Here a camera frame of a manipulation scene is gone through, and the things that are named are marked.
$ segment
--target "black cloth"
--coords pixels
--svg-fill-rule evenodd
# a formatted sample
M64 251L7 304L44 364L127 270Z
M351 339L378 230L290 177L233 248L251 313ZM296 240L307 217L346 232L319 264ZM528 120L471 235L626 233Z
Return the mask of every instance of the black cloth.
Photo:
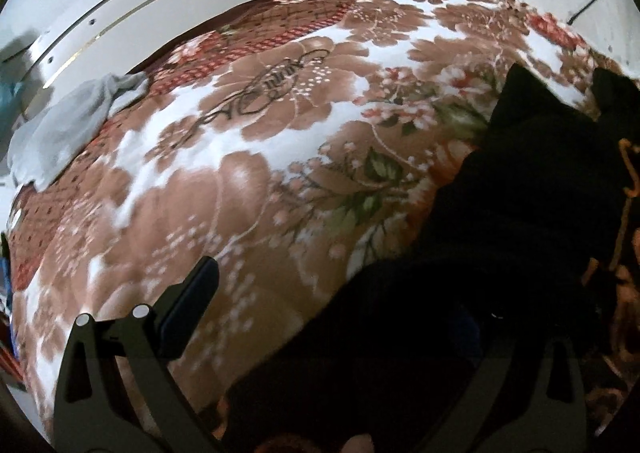
M605 347L615 281L604 268L586 289L580 278L614 253L634 188L619 140L640 140L640 94L599 69L592 92L597 122L514 65L481 149L437 193L411 252L364 268L228 391L229 451L296 434L337 452L361 433L376 453L408 451L463 391L496 319L520 337Z

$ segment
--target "black cable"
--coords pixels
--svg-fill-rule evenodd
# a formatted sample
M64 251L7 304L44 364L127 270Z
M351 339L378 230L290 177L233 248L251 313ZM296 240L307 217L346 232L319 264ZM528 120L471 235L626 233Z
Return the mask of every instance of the black cable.
M591 0L589 3L587 3L587 5L582 7L578 12L576 12L573 16L569 18L569 21L566 22L567 25L573 25L574 21L577 20L583 12L585 12L591 5L593 5L597 1L598 0Z

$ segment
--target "round screw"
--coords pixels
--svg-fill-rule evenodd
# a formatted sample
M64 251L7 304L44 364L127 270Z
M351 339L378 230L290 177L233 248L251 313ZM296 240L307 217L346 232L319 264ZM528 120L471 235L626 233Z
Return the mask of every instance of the round screw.
M84 327L89 322L89 314L80 314L76 318L76 325L79 327Z
M137 305L134 309L133 309L133 317L136 319L142 319L143 317L146 317L149 312L151 312L151 309L149 308L149 305Z

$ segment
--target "floral blanket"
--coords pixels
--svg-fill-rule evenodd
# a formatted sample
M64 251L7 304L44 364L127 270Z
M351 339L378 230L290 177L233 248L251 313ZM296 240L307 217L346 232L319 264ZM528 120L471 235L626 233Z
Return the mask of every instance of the floral blanket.
M364 264L409 246L514 62L592 116L593 69L622 73L517 0L258 0L225 22L152 65L149 96L57 184L18 196L15 338L46 422L79 313L122 317L215 257L221 287L170 371L216 407ZM620 292L614 354L584 362L594 429L638 376L639 299Z

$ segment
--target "white cloth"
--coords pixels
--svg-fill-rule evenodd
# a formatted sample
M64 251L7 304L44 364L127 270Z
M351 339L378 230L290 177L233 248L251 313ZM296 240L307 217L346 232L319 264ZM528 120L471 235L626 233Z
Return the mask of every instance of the white cloth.
M91 142L106 119L145 96L144 72L87 81L20 126L7 162L17 184L44 191Z

